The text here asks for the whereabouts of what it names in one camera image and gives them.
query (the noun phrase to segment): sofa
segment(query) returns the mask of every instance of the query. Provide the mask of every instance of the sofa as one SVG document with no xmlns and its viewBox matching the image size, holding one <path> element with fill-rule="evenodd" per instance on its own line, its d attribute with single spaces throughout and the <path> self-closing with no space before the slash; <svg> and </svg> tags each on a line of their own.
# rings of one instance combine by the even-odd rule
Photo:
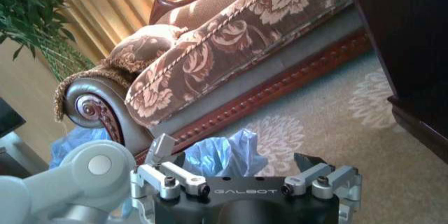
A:
<svg viewBox="0 0 448 224">
<path fill-rule="evenodd" d="M 147 41 L 165 48 L 135 64 Z M 141 163 L 161 133 L 183 150 L 369 49 L 351 0 L 154 0 L 149 25 L 59 83 L 55 119 L 105 127 Z"/>
</svg>

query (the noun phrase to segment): floral carpet pattern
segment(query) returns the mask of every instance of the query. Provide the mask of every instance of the floral carpet pattern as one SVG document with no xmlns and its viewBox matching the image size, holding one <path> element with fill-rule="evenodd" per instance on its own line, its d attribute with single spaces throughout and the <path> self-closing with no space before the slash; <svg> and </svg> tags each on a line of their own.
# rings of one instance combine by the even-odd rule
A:
<svg viewBox="0 0 448 224">
<path fill-rule="evenodd" d="M 242 127 L 258 134 L 269 160 L 258 176 L 297 174 L 294 152 L 355 166 L 362 207 L 353 223 L 448 223 L 448 165 L 397 125 L 390 95 L 369 52 L 215 135 Z"/>
</svg>

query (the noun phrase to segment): plastic bag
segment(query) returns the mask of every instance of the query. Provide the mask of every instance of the plastic bag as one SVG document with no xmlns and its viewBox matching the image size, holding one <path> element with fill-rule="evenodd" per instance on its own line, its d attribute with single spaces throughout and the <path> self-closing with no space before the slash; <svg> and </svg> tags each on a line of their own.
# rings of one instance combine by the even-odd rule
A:
<svg viewBox="0 0 448 224">
<path fill-rule="evenodd" d="M 257 134 L 241 129 L 229 138 L 210 137 L 185 149 L 182 168 L 205 177 L 247 177 L 266 164 L 257 153 Z"/>
<path fill-rule="evenodd" d="M 49 169 L 58 167 L 65 155 L 71 149 L 93 140 L 110 140 L 105 128 L 87 129 L 78 126 L 74 127 L 66 136 L 61 137 L 50 144 Z"/>
</svg>

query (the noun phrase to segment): carved wooden trim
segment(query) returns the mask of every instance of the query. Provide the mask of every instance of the carved wooden trim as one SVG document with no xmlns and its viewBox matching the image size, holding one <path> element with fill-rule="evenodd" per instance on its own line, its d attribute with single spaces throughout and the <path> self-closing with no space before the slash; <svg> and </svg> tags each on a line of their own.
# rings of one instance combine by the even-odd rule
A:
<svg viewBox="0 0 448 224">
<path fill-rule="evenodd" d="M 262 105 L 278 99 L 342 63 L 354 59 L 370 48 L 371 45 L 365 30 L 359 29 L 209 114 L 203 115 L 201 119 L 181 128 L 173 134 L 173 137 L 179 141 L 174 146 L 174 152 L 183 150 L 194 142 L 254 112 Z M 134 156 L 137 163 L 143 161 L 146 152 L 147 150 L 143 150 Z"/>
<path fill-rule="evenodd" d="M 178 8 L 183 5 L 190 4 L 195 0 L 179 0 L 179 1 L 170 1 L 170 0 L 153 0 L 151 10 L 149 15 L 149 25 L 153 25 L 161 16 L 169 12 L 171 9 Z"/>
<path fill-rule="evenodd" d="M 111 140 L 123 145 L 122 132 L 113 109 L 94 94 L 81 95 L 75 99 L 75 110 L 89 121 L 98 120 Z"/>
</svg>

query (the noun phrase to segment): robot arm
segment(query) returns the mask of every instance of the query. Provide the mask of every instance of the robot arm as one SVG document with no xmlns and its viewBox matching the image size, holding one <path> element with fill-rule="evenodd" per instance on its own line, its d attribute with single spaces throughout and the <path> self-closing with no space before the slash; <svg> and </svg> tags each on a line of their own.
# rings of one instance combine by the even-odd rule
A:
<svg viewBox="0 0 448 224">
<path fill-rule="evenodd" d="M 35 219 L 89 223 L 103 220 L 129 196 L 134 159 L 111 141 L 78 146 L 53 170 L 18 179 L 0 177 L 0 216 L 5 223 Z"/>
</svg>

